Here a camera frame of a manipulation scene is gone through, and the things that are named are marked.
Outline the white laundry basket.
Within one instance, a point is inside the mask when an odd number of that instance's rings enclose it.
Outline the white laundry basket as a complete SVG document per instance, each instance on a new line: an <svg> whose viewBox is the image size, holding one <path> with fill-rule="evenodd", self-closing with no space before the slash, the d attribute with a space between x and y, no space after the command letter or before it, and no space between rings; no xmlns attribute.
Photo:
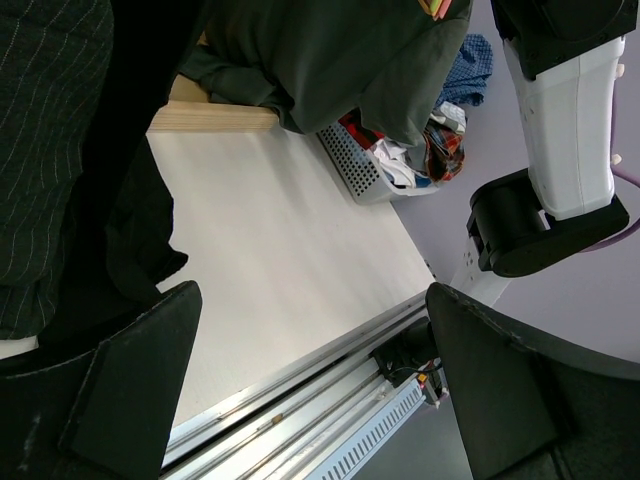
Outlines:
<svg viewBox="0 0 640 480"><path fill-rule="evenodd" d="M321 130L317 137L353 200L359 205L400 201L438 191L438 187L433 185L414 189L396 187L379 164L339 123Z"/></svg>

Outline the grey pinstriped shirt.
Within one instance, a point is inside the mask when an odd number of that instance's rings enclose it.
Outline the grey pinstriped shirt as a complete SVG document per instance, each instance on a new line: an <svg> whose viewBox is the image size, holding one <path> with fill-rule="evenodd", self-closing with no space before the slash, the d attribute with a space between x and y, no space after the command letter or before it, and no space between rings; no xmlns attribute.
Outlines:
<svg viewBox="0 0 640 480"><path fill-rule="evenodd" d="M66 220L113 46L107 1L1 4L1 338L53 319Z"/></svg>

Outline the green hanger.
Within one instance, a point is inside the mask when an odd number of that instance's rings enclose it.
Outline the green hanger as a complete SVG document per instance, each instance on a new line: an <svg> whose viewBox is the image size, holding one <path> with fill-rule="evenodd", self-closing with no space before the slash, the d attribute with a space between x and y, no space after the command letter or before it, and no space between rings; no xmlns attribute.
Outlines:
<svg viewBox="0 0 640 480"><path fill-rule="evenodd" d="M451 4L452 4L452 0L437 0L437 1L435 1L434 2L435 10L434 10L432 16L434 18L443 19L446 16Z"/></svg>

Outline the black shirt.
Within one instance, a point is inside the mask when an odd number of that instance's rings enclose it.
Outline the black shirt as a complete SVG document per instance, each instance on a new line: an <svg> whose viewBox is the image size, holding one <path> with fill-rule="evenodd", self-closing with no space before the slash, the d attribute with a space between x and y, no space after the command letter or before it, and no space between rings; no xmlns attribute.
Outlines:
<svg viewBox="0 0 640 480"><path fill-rule="evenodd" d="M174 250L173 198L146 133L200 37L208 1L114 1L114 42L72 190L53 319L40 344L131 319L161 297L158 283L187 262Z"/></svg>

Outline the orange hanger on rack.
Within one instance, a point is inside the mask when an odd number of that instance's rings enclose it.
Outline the orange hanger on rack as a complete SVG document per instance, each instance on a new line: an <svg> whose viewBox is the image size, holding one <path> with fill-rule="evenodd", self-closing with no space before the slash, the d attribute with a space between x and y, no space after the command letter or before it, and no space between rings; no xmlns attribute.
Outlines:
<svg viewBox="0 0 640 480"><path fill-rule="evenodd" d="M434 17L437 12L437 2L433 0L418 0L421 8L430 16Z"/></svg>

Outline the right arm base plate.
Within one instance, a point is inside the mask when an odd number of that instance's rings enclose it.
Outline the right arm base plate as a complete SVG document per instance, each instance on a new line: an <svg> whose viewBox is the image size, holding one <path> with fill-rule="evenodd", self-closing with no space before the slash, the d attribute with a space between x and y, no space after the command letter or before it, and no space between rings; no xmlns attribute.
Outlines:
<svg viewBox="0 0 640 480"><path fill-rule="evenodd" d="M375 348L370 356L393 387L411 375L426 375L442 368L431 320L423 316Z"/></svg>

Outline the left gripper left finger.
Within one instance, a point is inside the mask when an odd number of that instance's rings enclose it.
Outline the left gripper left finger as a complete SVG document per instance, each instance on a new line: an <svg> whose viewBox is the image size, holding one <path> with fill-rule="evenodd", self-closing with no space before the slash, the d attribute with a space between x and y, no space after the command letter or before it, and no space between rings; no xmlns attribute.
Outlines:
<svg viewBox="0 0 640 480"><path fill-rule="evenodd" d="M137 317L2 360L2 478L158 478L201 309L186 281Z"/></svg>

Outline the red plaid shirt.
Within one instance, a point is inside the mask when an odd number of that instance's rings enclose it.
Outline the red plaid shirt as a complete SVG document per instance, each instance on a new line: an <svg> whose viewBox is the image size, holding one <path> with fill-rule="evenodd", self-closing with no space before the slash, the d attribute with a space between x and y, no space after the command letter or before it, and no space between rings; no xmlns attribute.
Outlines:
<svg viewBox="0 0 640 480"><path fill-rule="evenodd" d="M464 115L451 117L434 110L417 146L405 146L361 124L355 110L338 120L347 133L399 188L423 188L450 181L462 169L466 133Z"/></svg>

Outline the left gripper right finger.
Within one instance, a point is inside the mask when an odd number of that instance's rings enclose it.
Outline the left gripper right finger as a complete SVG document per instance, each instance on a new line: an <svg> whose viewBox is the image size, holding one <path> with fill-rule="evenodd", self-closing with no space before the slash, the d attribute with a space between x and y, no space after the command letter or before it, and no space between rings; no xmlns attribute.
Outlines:
<svg viewBox="0 0 640 480"><path fill-rule="evenodd" d="M638 364L440 283L426 306L474 478L638 478Z"/></svg>

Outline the aluminium rail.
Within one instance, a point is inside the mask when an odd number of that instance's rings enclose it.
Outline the aluminium rail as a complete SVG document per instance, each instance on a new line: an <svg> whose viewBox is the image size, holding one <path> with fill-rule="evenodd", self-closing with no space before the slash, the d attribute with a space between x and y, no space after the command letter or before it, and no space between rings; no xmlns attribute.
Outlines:
<svg viewBox="0 0 640 480"><path fill-rule="evenodd" d="M418 294L175 427L161 478L352 478L435 396L370 355L425 314Z"/></svg>

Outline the blue checked shirt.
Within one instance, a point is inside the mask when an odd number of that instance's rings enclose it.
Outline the blue checked shirt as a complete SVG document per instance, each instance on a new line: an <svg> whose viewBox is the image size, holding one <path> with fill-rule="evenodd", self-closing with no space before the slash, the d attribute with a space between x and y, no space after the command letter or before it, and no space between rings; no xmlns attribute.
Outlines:
<svg viewBox="0 0 640 480"><path fill-rule="evenodd" d="M435 106L444 102L477 107L485 100L493 74L494 54L481 34L467 34L446 77Z"/></svg>

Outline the wooden clothes rack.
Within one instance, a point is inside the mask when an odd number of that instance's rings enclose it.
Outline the wooden clothes rack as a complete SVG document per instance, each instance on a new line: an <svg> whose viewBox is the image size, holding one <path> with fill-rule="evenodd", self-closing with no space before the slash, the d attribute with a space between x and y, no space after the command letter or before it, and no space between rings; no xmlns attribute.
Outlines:
<svg viewBox="0 0 640 480"><path fill-rule="evenodd" d="M212 103L201 86L176 73L167 103L161 107L148 133L259 133L271 130L277 115L268 108Z"/></svg>

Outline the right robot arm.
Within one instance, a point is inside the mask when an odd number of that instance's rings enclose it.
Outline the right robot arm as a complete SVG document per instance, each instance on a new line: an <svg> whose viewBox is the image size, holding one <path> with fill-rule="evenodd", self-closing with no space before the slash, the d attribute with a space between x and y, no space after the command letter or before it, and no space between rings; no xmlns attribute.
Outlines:
<svg viewBox="0 0 640 480"><path fill-rule="evenodd" d="M455 289L492 305L513 279L629 230L611 139L615 83L638 8L635 1L493 3L528 165L472 195Z"/></svg>

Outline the dark green shirt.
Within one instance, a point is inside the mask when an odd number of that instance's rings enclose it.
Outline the dark green shirt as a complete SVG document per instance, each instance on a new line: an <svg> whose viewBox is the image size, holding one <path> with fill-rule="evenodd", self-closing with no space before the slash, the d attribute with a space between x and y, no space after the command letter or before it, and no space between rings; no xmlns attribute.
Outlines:
<svg viewBox="0 0 640 480"><path fill-rule="evenodd" d="M212 102L274 109L295 133L357 109L365 128L417 146L471 11L455 1L434 20L416 1L217 1L180 72Z"/></svg>

